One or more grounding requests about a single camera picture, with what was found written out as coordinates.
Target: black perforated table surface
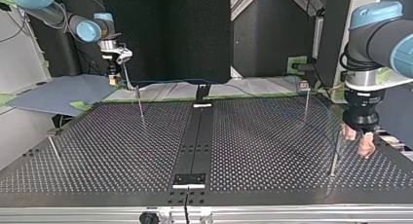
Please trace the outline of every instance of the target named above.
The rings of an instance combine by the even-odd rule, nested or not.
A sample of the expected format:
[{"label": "black perforated table surface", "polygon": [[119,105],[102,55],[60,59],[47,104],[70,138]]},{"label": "black perforated table surface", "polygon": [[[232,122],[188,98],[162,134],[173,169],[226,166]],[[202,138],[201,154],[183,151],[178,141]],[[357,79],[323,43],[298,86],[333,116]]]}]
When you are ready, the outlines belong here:
[{"label": "black perforated table surface", "polygon": [[[315,97],[104,103],[0,172],[0,207],[411,204],[413,166],[384,142],[369,160]],[[205,189],[174,190],[176,174]]]}]

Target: black cable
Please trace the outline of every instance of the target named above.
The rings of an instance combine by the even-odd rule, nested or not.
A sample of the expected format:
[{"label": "black cable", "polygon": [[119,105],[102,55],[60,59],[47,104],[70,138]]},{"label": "black cable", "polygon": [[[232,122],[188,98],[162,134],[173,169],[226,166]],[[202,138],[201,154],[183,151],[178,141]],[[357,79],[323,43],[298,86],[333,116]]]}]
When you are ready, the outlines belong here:
[{"label": "black cable", "polygon": [[25,21],[25,18],[24,18],[24,19],[23,19],[23,24],[21,25],[19,31],[18,31],[16,34],[14,34],[13,36],[10,36],[10,37],[8,37],[8,38],[5,38],[5,39],[3,39],[3,40],[0,40],[0,43],[3,43],[3,42],[6,42],[6,41],[9,41],[9,40],[12,40],[13,38],[17,37],[17,36],[23,31],[23,29],[24,29],[24,27],[25,27],[25,24],[26,24],[26,21]]},{"label": "black cable", "polygon": [[[307,38],[307,36],[309,35],[309,9],[310,9],[310,1],[311,0],[307,0],[307,7],[306,7],[306,36],[305,36],[305,40],[306,40],[306,48],[308,47],[308,38]],[[322,79],[321,79],[321,76],[319,75],[319,71],[317,70],[317,67],[316,67],[316,65],[313,63],[313,62],[311,62],[311,64],[313,65],[313,67],[314,67],[314,70],[316,71],[316,74],[317,74],[317,77],[319,78],[319,81],[321,82],[321,84],[323,85],[323,87],[324,87],[324,89],[325,89],[325,92],[327,93],[327,95],[328,95],[328,97],[331,99],[331,94],[330,94],[330,92],[328,91],[328,89],[327,89],[327,87],[326,87],[326,84],[322,81]]]},{"label": "black cable", "polygon": [[79,54],[85,59],[85,61],[89,65],[89,68],[92,68],[92,70],[95,71],[98,75],[100,75],[100,76],[102,75],[101,71],[99,69],[99,66],[97,65],[97,63],[94,61],[94,59],[90,55],[88,55],[87,53],[83,52],[82,50],[80,50],[78,48],[76,48],[76,51],[78,51]]},{"label": "black cable", "polygon": [[[347,58],[347,64],[344,63],[344,57]],[[344,52],[340,55],[339,61],[340,61],[340,65],[349,71],[370,71],[370,70],[376,70],[376,69],[383,67],[383,65],[375,61],[360,61],[360,60],[352,58],[349,55],[349,44],[347,44],[346,47],[344,48]]]}]

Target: gray panel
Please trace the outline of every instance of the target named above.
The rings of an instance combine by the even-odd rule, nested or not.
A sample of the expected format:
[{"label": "gray panel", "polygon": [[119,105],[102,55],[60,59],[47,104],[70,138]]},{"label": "gray panel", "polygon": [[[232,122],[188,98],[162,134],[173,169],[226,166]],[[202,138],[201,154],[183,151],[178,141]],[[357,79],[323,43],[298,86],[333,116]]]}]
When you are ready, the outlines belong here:
[{"label": "gray panel", "polygon": [[102,76],[59,77],[7,104],[20,109],[77,116],[82,110],[71,106],[70,102],[83,101],[87,105],[92,105],[113,91],[114,87]]},{"label": "gray panel", "polygon": [[319,44],[317,70],[328,87],[334,86],[338,57],[343,42],[351,0],[327,0]]},{"label": "gray panel", "polygon": [[380,126],[413,147],[413,86],[403,85],[388,89],[385,99],[377,106]]},{"label": "gray panel", "polygon": [[234,68],[245,77],[281,76],[289,57],[311,54],[314,23],[293,0],[254,0],[233,23]]},{"label": "gray panel", "polygon": [[191,103],[143,112],[144,122],[137,104],[98,105],[55,140],[61,160],[47,145],[0,173],[0,206],[166,205]]}]

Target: metal rod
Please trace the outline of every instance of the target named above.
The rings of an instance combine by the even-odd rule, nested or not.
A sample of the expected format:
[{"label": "metal rod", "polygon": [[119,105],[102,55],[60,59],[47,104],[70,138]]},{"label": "metal rod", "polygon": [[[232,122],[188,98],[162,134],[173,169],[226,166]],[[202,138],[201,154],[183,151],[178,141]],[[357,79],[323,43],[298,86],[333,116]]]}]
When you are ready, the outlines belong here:
[{"label": "metal rod", "polygon": [[307,90],[306,110],[304,112],[304,122],[307,122],[307,112],[309,110],[310,89]]},{"label": "metal rod", "polygon": [[336,148],[335,148],[335,151],[334,151],[334,158],[333,158],[333,162],[331,163],[330,177],[335,176],[335,170],[336,170],[337,161],[338,161],[338,152],[341,148],[342,140],[343,140],[343,134],[342,134],[341,131],[338,131]]},{"label": "metal rod", "polygon": [[53,151],[55,152],[56,157],[57,157],[58,161],[60,162],[61,168],[62,168],[62,169],[63,169],[63,171],[64,171],[63,162],[61,161],[60,154],[59,154],[59,153],[58,153],[58,151],[57,151],[57,148],[56,148],[56,146],[55,146],[55,143],[53,142],[53,139],[52,139],[52,137],[51,137],[51,136],[49,136],[49,137],[48,137],[48,139],[49,139],[49,141],[51,142],[51,145],[52,145]]}]

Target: small bracket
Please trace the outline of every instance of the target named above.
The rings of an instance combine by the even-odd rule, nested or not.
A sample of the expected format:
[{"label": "small bracket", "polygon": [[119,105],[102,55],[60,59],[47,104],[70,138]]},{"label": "small bracket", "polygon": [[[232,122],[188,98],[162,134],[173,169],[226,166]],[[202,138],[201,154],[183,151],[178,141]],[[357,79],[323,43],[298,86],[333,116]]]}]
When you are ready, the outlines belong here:
[{"label": "small bracket", "polygon": [[63,129],[50,129],[46,131],[46,136],[47,137],[58,137],[61,135],[63,132]]},{"label": "small bracket", "polygon": [[177,174],[173,180],[173,189],[205,189],[206,175],[198,174]]},{"label": "small bracket", "polygon": [[212,106],[210,101],[204,100],[204,98],[209,95],[210,86],[211,84],[198,85],[197,99],[194,103],[194,108],[206,108]]}]

